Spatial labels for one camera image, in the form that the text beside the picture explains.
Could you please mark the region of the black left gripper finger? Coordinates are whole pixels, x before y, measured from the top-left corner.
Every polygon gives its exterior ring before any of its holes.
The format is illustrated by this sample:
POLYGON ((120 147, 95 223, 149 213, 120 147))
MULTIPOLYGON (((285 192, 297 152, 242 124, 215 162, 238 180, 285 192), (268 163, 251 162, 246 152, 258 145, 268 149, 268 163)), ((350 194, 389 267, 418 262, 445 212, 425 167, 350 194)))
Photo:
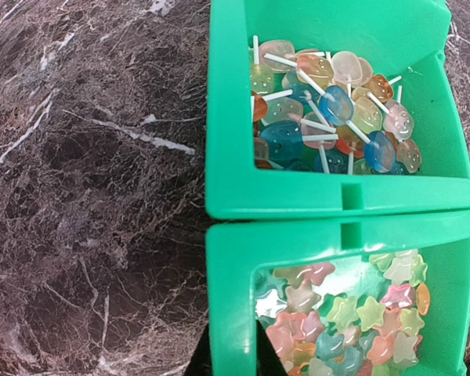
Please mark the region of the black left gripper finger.
POLYGON ((287 376, 262 324, 256 321, 256 375, 287 376))

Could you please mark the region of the green bin with star candies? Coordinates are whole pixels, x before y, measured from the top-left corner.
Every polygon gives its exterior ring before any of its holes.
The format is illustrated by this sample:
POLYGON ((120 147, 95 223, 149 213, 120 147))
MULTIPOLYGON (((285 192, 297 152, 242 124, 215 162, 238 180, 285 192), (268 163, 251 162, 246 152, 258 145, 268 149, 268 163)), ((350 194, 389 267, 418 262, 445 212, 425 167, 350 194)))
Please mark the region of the green bin with star candies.
POLYGON ((248 222, 206 235, 216 375, 463 375, 470 210, 248 222))

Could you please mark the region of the green bin with lollipops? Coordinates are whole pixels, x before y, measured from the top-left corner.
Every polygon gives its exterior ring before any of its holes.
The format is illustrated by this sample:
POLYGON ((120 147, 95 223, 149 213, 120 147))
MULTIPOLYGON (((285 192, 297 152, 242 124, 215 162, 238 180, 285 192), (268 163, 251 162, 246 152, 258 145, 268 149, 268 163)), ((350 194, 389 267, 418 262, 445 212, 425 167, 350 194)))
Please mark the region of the green bin with lollipops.
POLYGON ((216 219, 305 219, 470 209, 470 162, 444 70, 443 1, 214 1, 208 59, 206 207, 216 219), (287 39, 351 51, 402 78, 422 154, 416 175, 255 167, 248 48, 287 39))

